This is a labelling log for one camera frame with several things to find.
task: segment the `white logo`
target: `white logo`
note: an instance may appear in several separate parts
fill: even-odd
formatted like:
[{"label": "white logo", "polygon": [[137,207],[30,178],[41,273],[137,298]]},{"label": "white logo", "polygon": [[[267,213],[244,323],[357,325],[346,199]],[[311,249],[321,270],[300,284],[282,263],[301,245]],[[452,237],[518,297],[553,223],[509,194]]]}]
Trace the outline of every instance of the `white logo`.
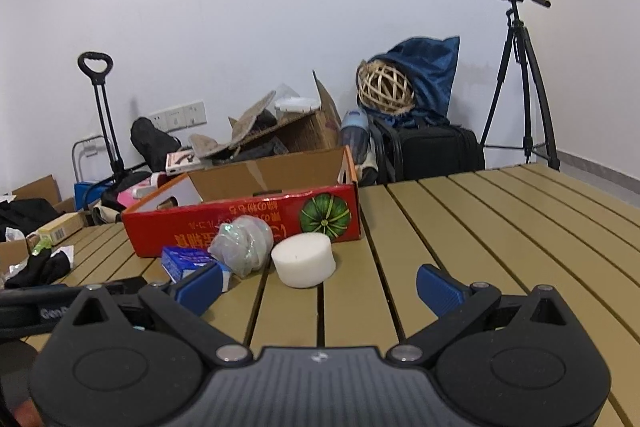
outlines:
[{"label": "white logo", "polygon": [[318,351],[317,353],[311,355],[311,360],[317,363],[326,362],[327,360],[329,360],[329,355],[324,351]]},{"label": "white logo", "polygon": [[52,310],[47,310],[46,308],[43,308],[40,310],[40,317],[42,317],[45,320],[61,319],[62,315],[68,312],[68,310],[69,308],[67,308],[66,306],[60,306],[60,308],[55,308]]}]

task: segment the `skirting board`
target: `skirting board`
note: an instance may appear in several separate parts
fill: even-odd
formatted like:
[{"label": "skirting board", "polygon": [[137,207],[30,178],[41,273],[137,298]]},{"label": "skirting board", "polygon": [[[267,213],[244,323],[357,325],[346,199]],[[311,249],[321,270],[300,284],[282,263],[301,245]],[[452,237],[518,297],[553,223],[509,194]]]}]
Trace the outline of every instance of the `skirting board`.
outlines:
[{"label": "skirting board", "polygon": [[580,158],[580,156],[574,156],[573,154],[562,151],[558,151],[558,159],[560,160],[561,165],[563,163],[571,165],[576,169],[589,172],[591,174],[594,174],[594,176],[598,176],[599,178],[608,180],[612,183],[615,183],[616,185],[619,185],[620,187],[631,190],[636,194],[640,194],[640,180],[632,178],[631,176],[627,176],[622,172],[614,171],[613,169],[609,169],[608,167],[600,165],[599,163],[595,163],[590,160]]}]

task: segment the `small blue package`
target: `small blue package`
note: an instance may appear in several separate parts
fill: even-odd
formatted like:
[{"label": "small blue package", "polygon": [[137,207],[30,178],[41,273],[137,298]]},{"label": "small blue package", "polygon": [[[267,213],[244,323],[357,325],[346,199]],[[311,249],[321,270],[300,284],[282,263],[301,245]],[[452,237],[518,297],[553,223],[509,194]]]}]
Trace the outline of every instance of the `small blue package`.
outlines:
[{"label": "small blue package", "polygon": [[[217,261],[206,251],[197,248],[164,247],[160,263],[171,280],[176,283],[198,268],[209,263],[217,263]],[[231,279],[231,270],[222,263],[218,264],[220,264],[223,274],[222,291],[226,292],[229,287],[229,279]]]}]

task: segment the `blue fabric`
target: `blue fabric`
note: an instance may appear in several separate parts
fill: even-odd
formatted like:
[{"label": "blue fabric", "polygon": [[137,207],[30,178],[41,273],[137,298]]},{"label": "blue fabric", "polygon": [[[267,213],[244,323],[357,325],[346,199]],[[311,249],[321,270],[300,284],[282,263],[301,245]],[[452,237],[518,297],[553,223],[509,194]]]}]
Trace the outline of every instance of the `blue fabric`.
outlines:
[{"label": "blue fabric", "polygon": [[414,88],[415,107],[404,114],[391,116],[364,107],[360,100],[358,104],[393,127],[416,127],[415,118],[422,118],[431,125],[448,124],[447,111],[459,49],[459,36],[443,41],[414,37],[400,42],[385,54],[376,55],[371,60],[393,64],[406,75]]}]

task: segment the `blue gripper pad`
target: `blue gripper pad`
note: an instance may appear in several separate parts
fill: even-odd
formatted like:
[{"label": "blue gripper pad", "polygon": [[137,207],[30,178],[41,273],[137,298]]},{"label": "blue gripper pad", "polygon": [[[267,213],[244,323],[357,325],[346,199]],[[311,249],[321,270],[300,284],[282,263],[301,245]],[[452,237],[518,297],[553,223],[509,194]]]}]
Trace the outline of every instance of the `blue gripper pad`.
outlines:
[{"label": "blue gripper pad", "polygon": [[213,261],[172,285],[169,295],[200,317],[222,294],[222,283],[222,268]]},{"label": "blue gripper pad", "polygon": [[418,268],[415,287],[420,300],[438,317],[460,306],[469,296],[468,287],[430,264]]}]

